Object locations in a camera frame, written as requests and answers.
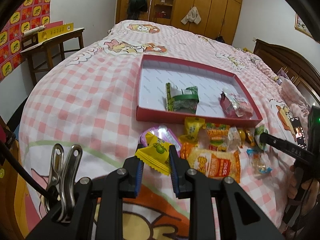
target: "white wall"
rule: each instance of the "white wall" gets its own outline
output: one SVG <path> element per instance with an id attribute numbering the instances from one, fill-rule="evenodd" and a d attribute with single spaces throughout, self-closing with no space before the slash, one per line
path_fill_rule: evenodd
<path id="1" fill-rule="evenodd" d="M 253 51 L 253 38 L 293 49 L 320 71 L 320 44 L 295 30 L 296 13 L 285 0 L 243 0 L 233 46 Z"/>
<path id="2" fill-rule="evenodd" d="M 115 21 L 116 0 L 51 0 L 51 22 L 73 22 L 75 28 L 84 27 L 84 46 L 107 36 Z M 78 48 L 78 39 L 64 43 L 64 49 Z M 44 61 L 44 55 L 34 57 L 35 65 Z M 27 61 L 18 66 L 0 82 L 0 116 L 7 122 L 33 89 Z M 45 73 L 39 73 L 38 80 Z"/>

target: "smartphone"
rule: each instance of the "smartphone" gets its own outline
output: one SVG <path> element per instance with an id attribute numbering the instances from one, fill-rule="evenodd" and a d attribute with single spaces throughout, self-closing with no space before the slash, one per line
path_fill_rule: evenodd
<path id="1" fill-rule="evenodd" d="M 306 138 L 301 126 L 300 119 L 298 117 L 290 118 L 294 133 L 296 134 L 296 139 L 298 146 L 301 148 L 307 148 Z"/>

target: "pink snack package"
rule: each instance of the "pink snack package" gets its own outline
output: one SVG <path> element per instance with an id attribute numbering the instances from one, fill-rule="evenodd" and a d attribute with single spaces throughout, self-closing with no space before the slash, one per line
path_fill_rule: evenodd
<path id="1" fill-rule="evenodd" d="M 222 90 L 220 105 L 228 117 L 249 119 L 253 115 L 253 108 L 247 99 L 227 88 Z"/>
<path id="2" fill-rule="evenodd" d="M 166 127 L 164 124 L 161 124 L 159 126 L 154 126 L 154 127 L 149 128 L 148 130 L 144 131 L 140 135 L 140 143 L 142 143 L 144 147 L 148 146 L 147 140 L 146 140 L 146 133 L 147 132 L 151 132 L 152 134 L 154 134 L 158 138 L 160 138 L 168 143 L 173 144 L 176 147 L 178 156 L 180 157 L 180 150 L 181 150 L 182 145 L 179 142 L 178 138 L 171 131 L 171 129 Z"/>

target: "metal clip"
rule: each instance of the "metal clip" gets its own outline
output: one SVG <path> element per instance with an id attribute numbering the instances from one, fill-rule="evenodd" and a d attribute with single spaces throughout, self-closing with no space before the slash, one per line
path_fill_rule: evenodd
<path id="1" fill-rule="evenodd" d="M 73 145 L 63 165 L 64 150 L 62 146 L 55 144 L 53 147 L 46 190 L 54 196 L 60 196 L 61 214 L 57 222 L 70 222 L 76 204 L 73 190 L 82 153 L 80 145 Z M 44 199 L 44 206 L 46 211 L 49 212 L 52 204 L 47 199 Z"/>

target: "framed picture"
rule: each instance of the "framed picture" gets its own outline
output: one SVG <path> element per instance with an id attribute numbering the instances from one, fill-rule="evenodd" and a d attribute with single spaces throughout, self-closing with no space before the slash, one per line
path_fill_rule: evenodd
<path id="1" fill-rule="evenodd" d="M 301 20 L 301 18 L 299 17 L 298 14 L 296 14 L 296 24 L 294 27 L 296 30 L 298 30 L 299 32 L 304 33 L 305 35 L 308 35 L 309 37 L 313 38 L 310 31 L 308 30 L 308 28 L 306 27 L 306 25 L 303 23 L 303 21 Z"/>

